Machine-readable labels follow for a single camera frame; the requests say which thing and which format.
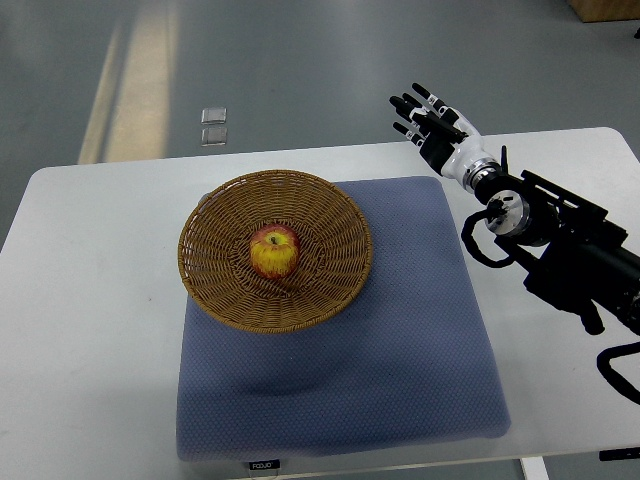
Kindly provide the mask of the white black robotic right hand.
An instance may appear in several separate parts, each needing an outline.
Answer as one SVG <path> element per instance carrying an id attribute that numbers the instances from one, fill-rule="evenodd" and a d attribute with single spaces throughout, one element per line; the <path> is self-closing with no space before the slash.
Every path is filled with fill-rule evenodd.
<path id="1" fill-rule="evenodd" d="M 498 171 L 498 161 L 486 152 L 483 137 L 462 113 L 418 83 L 412 89 L 389 98 L 399 117 L 393 128 L 436 174 L 474 192 L 482 177 Z"/>

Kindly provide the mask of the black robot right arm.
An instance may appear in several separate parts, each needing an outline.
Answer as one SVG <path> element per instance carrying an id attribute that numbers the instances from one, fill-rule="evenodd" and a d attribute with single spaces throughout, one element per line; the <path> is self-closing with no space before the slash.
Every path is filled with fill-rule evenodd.
<path id="1" fill-rule="evenodd" d="M 494 269 L 519 264 L 528 292 L 579 316 L 592 336 L 605 330 L 600 308 L 639 331 L 639 257 L 606 209 L 533 172 L 515 177 L 505 159 L 485 162 L 470 185 L 484 206 L 461 233 L 472 258 Z"/>

